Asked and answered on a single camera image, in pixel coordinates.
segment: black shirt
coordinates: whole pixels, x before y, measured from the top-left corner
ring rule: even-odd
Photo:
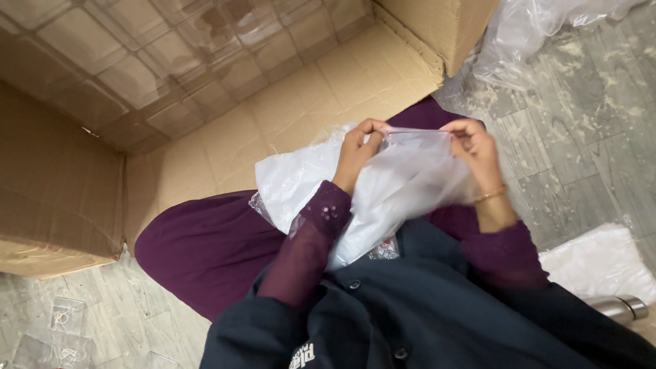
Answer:
[[[486,286],[423,232],[401,229],[399,259],[327,274],[305,312],[254,297],[259,278],[210,327],[201,368],[656,368],[651,344],[559,285]]]

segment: hand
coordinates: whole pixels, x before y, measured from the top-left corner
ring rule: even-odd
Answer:
[[[503,186],[497,142],[479,121],[458,119],[441,129],[451,133],[453,155],[467,163],[482,194]],[[517,214],[506,194],[476,203],[476,217],[481,233],[498,232],[517,223]]]
[[[353,128],[344,137],[342,150],[339,152],[337,171],[332,182],[347,194],[353,195],[360,170],[365,162],[378,152],[378,147],[389,126],[384,121],[370,118]],[[365,144],[366,135],[370,136]]]
[[[497,142],[475,119],[458,119],[440,128],[451,133],[451,151],[467,163],[481,188],[489,194],[503,186]]]

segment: floor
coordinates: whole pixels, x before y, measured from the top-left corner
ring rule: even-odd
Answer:
[[[594,32],[562,30],[529,60],[535,90],[476,81],[470,60],[434,93],[496,136],[512,200],[541,250],[616,221],[656,273],[655,19],[656,6],[644,6]],[[0,273],[0,362],[22,334],[48,340],[56,296],[87,303],[96,368],[131,368],[148,351],[199,366],[209,322],[130,258],[46,281]]]

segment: cardboard flap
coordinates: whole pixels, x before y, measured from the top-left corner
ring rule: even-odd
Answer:
[[[402,37],[379,21],[188,136],[129,157],[128,245],[168,207],[256,188],[254,164],[266,156],[307,146],[334,125],[388,119],[435,91],[440,58],[420,55],[411,46],[419,40]]]
[[[453,77],[483,35],[499,0],[375,0],[444,59]]]
[[[0,271],[42,276],[113,260],[123,155],[2,83],[0,114]],[[64,249],[94,256],[55,265]]]

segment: gold bangle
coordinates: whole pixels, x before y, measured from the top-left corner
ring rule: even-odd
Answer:
[[[506,192],[508,192],[508,185],[504,184],[498,190],[492,191],[489,194],[484,194],[484,195],[475,197],[473,203],[478,204],[481,201],[485,201],[485,200],[490,199],[490,198],[501,196],[501,195],[505,194]]]

